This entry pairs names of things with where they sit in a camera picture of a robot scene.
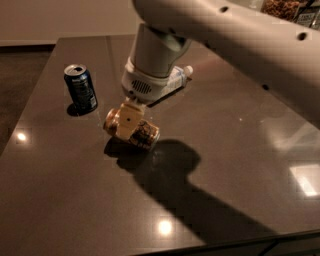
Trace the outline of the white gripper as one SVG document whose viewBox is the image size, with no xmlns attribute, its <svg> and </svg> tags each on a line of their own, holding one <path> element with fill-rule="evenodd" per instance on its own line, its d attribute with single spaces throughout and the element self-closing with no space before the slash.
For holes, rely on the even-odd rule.
<svg viewBox="0 0 320 256">
<path fill-rule="evenodd" d="M 127 60 L 121 80 L 125 95 L 143 104 L 152 104 L 177 89 L 177 82 L 170 77 L 156 78 L 139 71 Z M 120 139 L 129 139 L 144 116 L 145 108 L 141 104 L 123 102 L 118 111 L 116 135 Z"/>
</svg>

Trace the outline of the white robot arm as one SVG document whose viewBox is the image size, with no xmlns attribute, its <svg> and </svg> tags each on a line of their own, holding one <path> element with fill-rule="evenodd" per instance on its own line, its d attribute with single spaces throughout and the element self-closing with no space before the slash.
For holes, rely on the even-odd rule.
<svg viewBox="0 0 320 256">
<path fill-rule="evenodd" d="M 314 126 L 320 124 L 320 32 L 228 0 L 132 0 L 143 20 L 122 86 L 117 136 L 128 139 L 142 106 L 163 97 L 175 61 L 192 40 L 269 88 Z"/>
</svg>

